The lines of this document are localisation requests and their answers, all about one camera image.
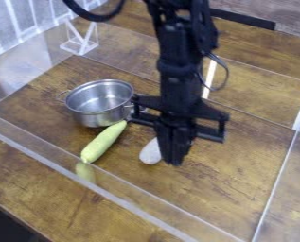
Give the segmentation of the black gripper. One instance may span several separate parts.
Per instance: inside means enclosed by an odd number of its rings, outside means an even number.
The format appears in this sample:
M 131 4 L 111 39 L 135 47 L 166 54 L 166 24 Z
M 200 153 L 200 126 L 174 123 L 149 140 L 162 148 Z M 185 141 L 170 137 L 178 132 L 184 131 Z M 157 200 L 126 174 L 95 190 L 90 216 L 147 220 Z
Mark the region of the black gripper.
M 229 121 L 229 114 L 209 106 L 202 100 L 197 101 L 190 106 L 190 110 L 185 112 L 165 107 L 159 96 L 134 95 L 130 102 L 133 103 L 130 121 L 154 127 L 161 155 L 167 164 L 182 165 L 184 157 L 189 153 L 196 137 L 218 143 L 224 142 L 225 123 Z M 141 112 L 142 107 L 161 111 L 165 120 L 177 128 L 173 130 L 170 126 L 157 121 L 158 116 Z M 220 125 L 216 129 L 201 126 L 196 123 L 197 118 L 217 121 Z M 190 122 L 189 126 L 181 127 L 186 122 Z

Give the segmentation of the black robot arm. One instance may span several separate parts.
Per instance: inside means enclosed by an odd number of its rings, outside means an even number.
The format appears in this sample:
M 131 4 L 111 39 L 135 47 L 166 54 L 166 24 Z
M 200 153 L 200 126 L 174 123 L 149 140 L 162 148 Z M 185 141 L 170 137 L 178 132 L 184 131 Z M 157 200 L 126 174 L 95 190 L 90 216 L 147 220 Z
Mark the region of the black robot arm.
M 201 99 L 202 59 L 214 59 L 218 31 L 208 0 L 143 0 L 158 39 L 159 95 L 131 98 L 131 121 L 154 128 L 162 159 L 180 166 L 193 140 L 222 142 L 229 114 Z

